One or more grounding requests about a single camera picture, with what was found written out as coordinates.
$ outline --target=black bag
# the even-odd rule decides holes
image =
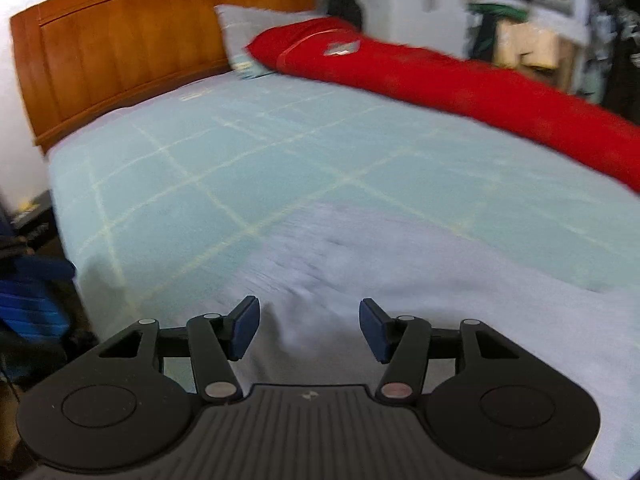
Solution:
[[[329,0],[326,13],[341,18],[362,31],[362,8],[356,0]]]

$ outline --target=black cable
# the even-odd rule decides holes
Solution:
[[[12,383],[11,379],[9,378],[9,374],[4,369],[4,365],[3,364],[4,364],[4,355],[0,354],[0,373],[4,377],[4,380],[6,381],[6,383],[9,385],[9,388],[11,389],[12,393],[14,394],[15,400],[18,402],[18,404],[20,404],[20,396],[18,395],[18,391],[15,389],[15,386]]]

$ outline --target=headboard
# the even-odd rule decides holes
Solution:
[[[47,0],[13,16],[15,67],[46,151],[96,117],[228,70],[213,7],[314,0]]]

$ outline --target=white logo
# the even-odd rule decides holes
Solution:
[[[319,397],[320,394],[318,392],[314,392],[312,390],[309,390],[306,394],[302,394],[300,395],[300,397],[302,397],[305,400],[314,400],[316,397]]]

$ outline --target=bed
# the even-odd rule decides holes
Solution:
[[[581,289],[640,284],[640,202],[627,188],[465,118],[279,74],[241,80],[216,4],[314,7],[48,0],[12,17],[34,142],[101,338],[209,312],[265,240],[317,203],[428,222]],[[638,427],[594,470],[637,467]]]

